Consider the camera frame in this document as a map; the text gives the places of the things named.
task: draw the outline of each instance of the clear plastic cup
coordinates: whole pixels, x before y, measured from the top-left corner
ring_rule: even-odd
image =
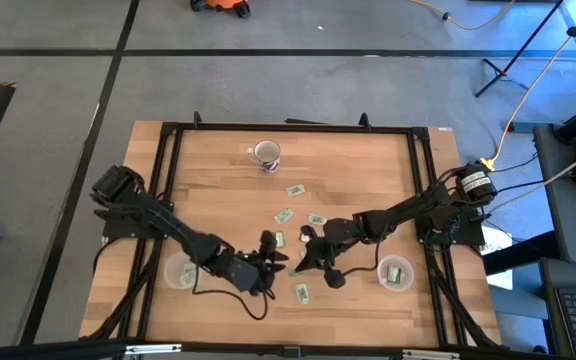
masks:
[[[196,265],[190,261],[184,252],[178,252],[166,260],[164,265],[164,280],[173,289],[185,290],[195,285]],[[201,281],[201,269],[199,269],[199,281]]]
[[[401,278],[399,284],[388,281],[388,266],[394,266],[401,270]],[[377,265],[377,277],[379,283],[386,289],[394,292],[408,290],[413,281],[415,281],[415,272],[412,265],[405,258],[399,255],[388,255],[379,261]]]

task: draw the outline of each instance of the orange object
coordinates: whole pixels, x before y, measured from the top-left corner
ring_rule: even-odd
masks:
[[[246,0],[190,0],[190,8],[194,12],[199,12],[207,7],[217,11],[233,9],[238,17],[245,19],[250,16],[250,7]]]
[[[224,9],[232,9],[235,4],[240,3],[241,0],[205,0],[206,5],[216,8],[221,6]]]

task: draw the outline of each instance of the black floor line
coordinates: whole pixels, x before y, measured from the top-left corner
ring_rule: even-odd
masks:
[[[449,57],[508,58],[518,50],[389,50],[389,49],[13,49],[0,48],[0,56],[37,57],[190,57],[190,56],[346,56],[346,57]],[[554,50],[526,50],[523,58],[550,58]],[[576,58],[576,50],[564,50],[561,58]]]
[[[115,85],[115,80],[117,79],[119,65],[121,64],[122,59],[120,51],[126,48],[128,36],[130,35],[130,30],[132,29],[138,7],[139,0],[132,0],[128,9],[128,14],[126,15],[126,21],[121,31],[121,36],[119,37],[119,41],[117,43],[117,53],[110,63],[108,75],[106,76],[106,81],[104,82],[101,95],[99,96],[97,110],[95,111],[92,124],[90,125],[88,136],[84,141],[81,155],[79,156],[79,161],[75,168],[73,178],[71,179],[70,186],[68,187],[68,192],[66,193],[66,199],[57,217],[59,220],[57,221],[53,230],[53,236],[50,239],[50,244],[48,245],[49,250],[46,252],[44,262],[42,263],[43,266],[40,269],[40,280],[38,284],[36,284],[36,287],[33,289],[34,291],[31,292],[30,298],[28,300],[27,308],[29,311],[27,312],[27,320],[23,330],[21,331],[19,341],[20,345],[30,345],[34,343],[37,331],[41,325],[41,318],[50,296],[52,283],[55,279],[55,276],[57,275],[59,261],[61,260],[61,255],[63,254],[64,248],[66,246],[66,239],[68,238],[70,226],[72,225],[72,220],[75,215],[77,202],[79,201],[79,196],[84,185],[84,180],[86,179],[86,174],[88,173],[88,166],[90,165],[92,154],[95,149],[95,144],[97,143],[97,138],[101,130],[104,115],[108,107],[110,95]]]

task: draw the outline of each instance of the yellow cable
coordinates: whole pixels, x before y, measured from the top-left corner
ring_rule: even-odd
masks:
[[[508,129],[510,128],[510,124],[512,124],[513,120],[515,119],[515,116],[517,116],[519,109],[522,107],[522,105],[526,101],[526,98],[528,98],[528,95],[532,92],[532,89],[535,87],[535,85],[537,85],[537,83],[539,82],[539,80],[541,80],[541,78],[544,76],[546,71],[548,71],[550,66],[555,62],[555,59],[557,59],[557,57],[559,56],[561,51],[564,49],[564,47],[566,47],[566,45],[568,44],[570,39],[572,39],[572,37],[568,36],[566,41],[564,41],[564,43],[561,45],[561,47],[559,47],[559,49],[555,52],[555,54],[550,59],[550,61],[548,61],[548,64],[546,65],[546,67],[544,67],[544,69],[541,70],[539,75],[537,75],[537,78],[532,82],[532,84],[530,85],[530,87],[528,88],[526,93],[524,94],[523,98],[521,98],[521,101],[519,102],[519,105],[517,105],[517,107],[515,108],[515,111],[512,112],[512,115],[510,116],[510,119],[508,119],[508,122],[506,123],[506,127],[504,128],[504,132],[501,135],[501,139],[499,140],[499,146],[497,147],[497,152],[495,153],[495,156],[493,156],[491,159],[485,159],[485,158],[479,159],[479,161],[482,164],[484,164],[490,171],[495,170],[495,168],[494,168],[495,161],[499,158],[499,155],[501,155],[501,147],[504,144],[504,139],[506,138],[506,134],[508,133]]]
[[[437,11],[440,14],[446,14],[446,11],[441,10],[440,8],[436,7],[433,4],[429,4],[427,2],[421,1],[421,0],[408,0],[410,2],[413,2],[415,4],[419,4],[419,5],[423,5],[426,6],[428,8],[431,8],[435,11]],[[514,5],[515,1],[517,0],[512,0],[510,1],[506,6],[504,6],[503,9],[501,9],[501,11],[499,11],[499,13],[497,15],[495,15],[495,17],[493,17],[492,19],[488,20],[486,23],[479,25],[479,26],[475,26],[475,27],[467,27],[464,26],[462,24],[460,24],[457,20],[453,19],[452,16],[448,16],[447,19],[452,21],[453,24],[459,26],[460,28],[464,29],[464,30],[479,30],[484,26],[487,26],[488,24],[492,23],[493,21],[497,20],[500,16],[502,16],[503,14],[505,14],[508,10],[510,10],[510,8]]]

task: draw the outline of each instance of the desk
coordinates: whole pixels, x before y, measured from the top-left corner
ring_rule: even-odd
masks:
[[[128,144],[125,165],[144,175],[146,183],[161,126],[160,122],[136,122]],[[437,172],[457,166],[459,156],[452,130],[431,129],[430,136]],[[246,157],[248,147],[268,138],[282,147],[281,167],[271,175],[261,172]],[[423,174],[425,166],[420,167]],[[427,177],[422,178],[427,184]],[[304,184],[307,194],[288,198],[285,189],[295,184]],[[258,248],[262,230],[283,231],[287,245],[282,252],[290,257],[287,264],[293,268],[303,249],[303,243],[297,240],[299,227],[307,223],[309,212],[328,218],[348,218],[354,212],[390,207],[414,193],[406,136],[185,130],[172,201],[175,215],[189,226],[217,234],[238,250]],[[295,216],[279,226],[272,216],[286,207]],[[180,251],[180,246],[165,240],[146,338],[233,344],[436,348],[425,258],[415,239],[414,223],[408,222],[380,248],[380,257],[398,254],[410,261],[415,271],[410,290],[392,293],[378,283],[374,272],[354,273],[348,276],[345,287],[334,290],[326,286],[321,271],[308,271],[296,277],[283,271],[273,285],[277,299],[270,301],[268,316],[263,321],[249,318],[232,298],[193,296],[190,290],[169,288],[163,279],[163,268],[166,260]],[[124,294],[134,251],[134,240],[119,240],[101,256],[81,335],[96,330]],[[454,246],[452,254],[461,300],[488,336],[499,342],[480,257],[462,246]],[[371,266],[373,261],[374,247],[358,245],[338,258],[337,267],[345,270],[357,265]],[[297,302],[298,283],[308,285],[310,304]],[[199,288],[233,290],[223,279],[209,276],[202,276]],[[261,313],[261,298],[240,295],[251,311]],[[138,308],[139,300],[133,309]],[[443,309],[449,339],[454,341],[450,307],[445,300]],[[136,328],[136,318],[132,316],[131,334]]]
[[[548,179],[576,160],[576,144],[557,141],[549,126],[534,129],[535,144],[544,179]],[[486,269],[494,274],[537,261],[543,256],[576,263],[576,182],[558,180],[546,186],[554,231],[526,240],[533,251],[521,244],[486,255]]]

